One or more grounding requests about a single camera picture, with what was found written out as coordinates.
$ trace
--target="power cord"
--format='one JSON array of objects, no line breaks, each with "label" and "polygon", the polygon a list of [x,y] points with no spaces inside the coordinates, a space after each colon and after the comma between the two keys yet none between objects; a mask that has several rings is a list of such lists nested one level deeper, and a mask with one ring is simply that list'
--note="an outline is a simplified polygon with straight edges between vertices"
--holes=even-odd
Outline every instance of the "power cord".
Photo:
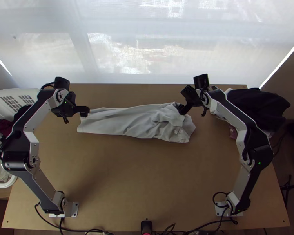
[{"label": "power cord", "polygon": [[88,233],[90,233],[90,232],[98,232],[98,233],[105,233],[105,234],[107,234],[107,235],[114,235],[114,234],[111,233],[111,232],[103,231],[103,230],[101,230],[101,229],[97,229],[97,228],[93,228],[93,229],[90,229],[90,230],[75,230],[75,229],[63,228],[63,227],[62,227],[62,223],[63,223],[63,221],[64,221],[64,218],[61,218],[59,226],[54,225],[54,224],[51,224],[49,221],[47,221],[45,218],[43,218],[42,215],[41,215],[41,214],[39,213],[39,211],[37,210],[37,207],[38,207],[39,205],[40,205],[40,202],[37,203],[37,204],[35,205],[35,211],[36,211],[36,213],[38,214],[38,216],[39,216],[43,221],[45,221],[47,224],[49,224],[50,226],[59,229],[61,235],[63,235],[63,230],[64,230],[64,231],[68,231],[68,232],[85,233],[85,235],[88,234]]},{"label": "power cord", "polygon": [[216,205],[217,207],[220,207],[220,208],[228,207],[228,205],[219,206],[219,205],[215,202],[214,198],[215,198],[218,194],[224,194],[225,196],[227,196],[229,193],[225,193],[225,192],[216,192],[216,193],[212,196],[213,204]]},{"label": "power cord", "polygon": [[206,223],[198,228],[195,228],[193,230],[190,230],[190,231],[187,231],[187,232],[183,232],[183,231],[173,231],[174,227],[175,227],[175,223],[174,224],[171,224],[169,225],[162,233],[157,233],[155,232],[155,235],[169,235],[169,234],[173,234],[173,235],[177,235],[176,233],[177,232],[181,232],[183,234],[181,235],[189,235],[190,233],[193,233],[193,232],[197,232],[199,230],[201,230],[202,228],[208,226],[208,225],[211,225],[211,224],[216,224],[216,223],[219,223],[218,227],[211,233],[211,234],[215,234],[221,227],[221,223],[222,222],[232,222],[233,224],[237,225],[238,224],[238,221],[234,220],[232,217],[229,217],[230,219],[226,219],[226,220],[223,220],[223,217],[224,217],[224,214],[226,212],[226,210],[229,208],[229,205],[224,205],[224,206],[219,206],[216,202],[215,202],[215,197],[218,195],[218,194],[224,194],[224,195],[228,195],[229,193],[225,193],[225,192],[216,192],[213,196],[212,196],[212,201],[213,203],[217,206],[217,207],[220,207],[220,208],[224,208],[223,212],[222,212],[222,215],[221,215],[221,219],[220,220],[217,220],[217,221],[212,221],[212,222],[209,222],[209,223]]},{"label": "power cord", "polygon": [[[173,231],[174,230],[174,227],[176,225],[176,223],[174,224],[171,224],[169,225],[168,227],[166,227],[166,229],[162,232],[162,233],[157,233],[157,232],[154,232],[155,235],[169,235],[169,234],[172,234],[172,235],[178,235],[176,233],[182,233],[181,235],[189,235],[190,233],[193,233],[193,232],[197,232],[199,231],[200,229],[208,226],[208,225],[211,225],[211,224],[216,224],[216,223],[219,223],[218,227],[212,232],[212,234],[215,234],[221,227],[221,224],[222,222],[232,222],[233,224],[237,225],[238,224],[238,221],[234,220],[232,217],[229,217],[230,219],[226,219],[226,220],[223,220],[223,217],[224,217],[224,214],[226,212],[226,210],[229,208],[228,205],[224,205],[224,206],[219,206],[216,204],[214,198],[218,195],[218,194],[224,194],[224,195],[228,195],[228,193],[225,193],[225,192],[216,192],[213,197],[212,197],[212,201],[213,203],[217,206],[217,207],[220,207],[220,208],[224,208],[224,211],[221,215],[221,219],[220,220],[217,220],[217,221],[212,221],[212,222],[209,222],[209,223],[206,223],[200,227],[197,227],[193,230],[190,230],[190,231]],[[61,235],[63,235],[63,230],[64,231],[69,231],[69,232],[77,232],[77,233],[85,233],[85,235],[87,235],[88,233],[90,232],[99,232],[99,233],[106,233],[107,235],[114,235],[113,233],[110,233],[110,232],[107,232],[107,231],[103,231],[101,229],[97,229],[97,228],[93,228],[93,229],[90,229],[90,230],[74,230],[74,229],[69,229],[69,228],[63,228],[62,227],[62,223],[64,221],[64,218],[61,218],[60,219],[60,223],[59,223],[59,226],[57,225],[54,225],[54,224],[51,224],[49,221],[47,221],[45,218],[42,217],[42,215],[39,213],[39,211],[37,210],[37,207],[40,205],[40,202],[37,203],[35,205],[35,211],[36,213],[38,214],[38,216],[43,220],[45,221],[47,224],[49,224],[50,226],[54,227],[54,228],[58,228]]]}]

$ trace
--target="black cable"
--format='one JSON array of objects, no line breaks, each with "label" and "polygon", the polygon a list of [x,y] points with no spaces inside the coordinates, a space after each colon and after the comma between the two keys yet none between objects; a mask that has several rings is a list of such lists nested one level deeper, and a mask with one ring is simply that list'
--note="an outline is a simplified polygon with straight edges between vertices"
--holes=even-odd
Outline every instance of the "black cable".
[{"label": "black cable", "polygon": [[222,213],[222,215],[221,215],[220,223],[219,223],[218,227],[216,228],[216,230],[214,230],[214,231],[212,232],[212,234],[215,234],[215,233],[218,232],[218,230],[220,229],[220,227],[221,227],[221,223],[222,223],[222,219],[223,219],[223,216],[224,216],[224,214],[225,214],[225,212],[226,212],[226,210],[227,210],[228,208],[229,208],[229,206],[227,206],[227,207],[224,209],[224,211],[223,211],[223,213]]},{"label": "black cable", "polygon": [[288,134],[288,132],[289,131],[286,130],[285,133],[280,137],[279,141],[272,147],[272,149],[275,147],[278,147],[277,151],[274,154],[275,156],[277,156],[277,154],[279,153],[281,145],[282,145],[282,141],[283,141],[284,137]]},{"label": "black cable", "polygon": [[64,221],[64,217],[61,218],[60,224],[59,224],[59,230],[60,230],[61,235],[64,235],[63,232],[62,232],[62,228],[61,228],[63,221]]},{"label": "black cable", "polygon": [[227,209],[228,209],[228,207],[224,209],[224,211],[223,211],[223,213],[222,213],[222,216],[221,216],[221,219],[220,219],[220,220],[212,221],[212,222],[206,223],[206,224],[204,224],[204,225],[202,225],[202,226],[200,226],[200,227],[198,227],[198,228],[195,228],[195,229],[193,229],[193,230],[187,231],[186,233],[184,233],[184,234],[182,234],[182,235],[188,235],[188,234],[190,234],[190,233],[196,232],[196,231],[198,231],[198,230],[200,230],[200,229],[202,229],[202,228],[204,228],[204,227],[206,227],[206,226],[208,226],[208,225],[210,225],[210,224],[216,224],[216,223],[219,223],[219,226],[218,226],[217,230],[214,231],[214,233],[216,233],[216,232],[219,230],[219,228],[220,228],[222,222],[232,222],[233,224],[237,225],[238,222],[237,222],[236,220],[234,220],[232,217],[230,217],[230,219],[227,219],[227,220],[222,220],[222,219],[223,219],[223,216],[224,216],[224,213],[226,212]]},{"label": "black cable", "polygon": [[36,213],[38,214],[38,216],[43,220],[45,221],[47,224],[49,224],[50,226],[54,227],[54,228],[57,228],[60,230],[60,233],[62,232],[62,230],[65,230],[65,231],[68,231],[68,232],[76,232],[76,233],[89,233],[89,232],[99,232],[99,233],[106,233],[108,235],[114,235],[113,233],[111,232],[107,232],[107,231],[103,231],[101,229],[96,229],[96,228],[93,228],[93,229],[90,229],[90,230],[75,230],[75,229],[69,229],[69,228],[63,228],[62,227],[62,222],[60,221],[60,225],[57,226],[57,225],[54,225],[54,224],[51,224],[49,221],[47,221],[45,218],[42,217],[42,215],[39,213],[39,211],[37,210],[37,207],[40,205],[40,202],[38,204],[35,205],[35,210],[36,210]]},{"label": "black cable", "polygon": [[174,227],[175,227],[175,223],[167,226],[166,229],[161,233],[161,235],[169,235],[173,231]]},{"label": "black cable", "polygon": [[217,204],[217,203],[215,202],[215,200],[214,200],[214,198],[215,198],[218,194],[224,194],[225,196],[227,196],[229,193],[225,193],[225,192],[216,192],[216,193],[212,196],[213,204],[215,204],[217,207],[220,207],[220,208],[228,207],[228,205],[218,206],[218,204]]}]

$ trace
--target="laundry basket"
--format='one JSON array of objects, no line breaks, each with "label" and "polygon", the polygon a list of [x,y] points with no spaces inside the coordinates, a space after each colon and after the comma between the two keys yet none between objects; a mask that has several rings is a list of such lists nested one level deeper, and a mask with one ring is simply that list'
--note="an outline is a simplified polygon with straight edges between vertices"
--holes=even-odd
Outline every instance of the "laundry basket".
[{"label": "laundry basket", "polygon": [[[39,89],[5,89],[0,90],[0,119],[13,120],[14,114],[25,106],[37,101]],[[14,175],[10,175],[6,183],[0,182],[0,188],[10,187],[16,181]]]}]

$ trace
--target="black cloth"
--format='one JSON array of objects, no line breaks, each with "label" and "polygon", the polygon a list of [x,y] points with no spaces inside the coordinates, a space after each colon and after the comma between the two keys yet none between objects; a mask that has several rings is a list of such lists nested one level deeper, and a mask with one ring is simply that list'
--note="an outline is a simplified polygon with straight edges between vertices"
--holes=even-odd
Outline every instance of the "black cloth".
[{"label": "black cloth", "polygon": [[283,97],[259,88],[232,90],[228,101],[252,118],[262,130],[277,131],[285,122],[283,112],[290,103]]}]

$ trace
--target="brown tabletop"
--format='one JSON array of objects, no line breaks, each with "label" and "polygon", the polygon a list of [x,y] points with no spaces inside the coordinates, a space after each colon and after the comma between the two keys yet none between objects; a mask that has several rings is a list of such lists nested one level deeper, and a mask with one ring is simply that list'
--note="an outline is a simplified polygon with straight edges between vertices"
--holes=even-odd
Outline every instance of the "brown tabletop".
[{"label": "brown tabletop", "polygon": [[[126,108],[137,105],[185,104],[184,85],[73,84],[77,105],[91,109]],[[219,85],[223,90],[243,85]],[[240,167],[238,150],[224,121],[193,108],[196,130],[189,143],[78,133],[79,115],[64,124],[49,114],[37,128],[41,169],[69,201],[79,202],[76,218],[66,218],[71,229],[103,228],[139,231],[140,222],[153,221],[160,231],[176,222],[176,230],[191,230],[215,215],[212,195],[232,190]],[[223,223],[223,229],[289,226],[279,184],[272,164],[261,173],[251,194],[250,208],[239,224]],[[56,230],[34,210],[38,198],[21,181],[13,185],[3,227]],[[49,219],[59,224],[60,219]],[[216,224],[208,227],[214,229]]]}]

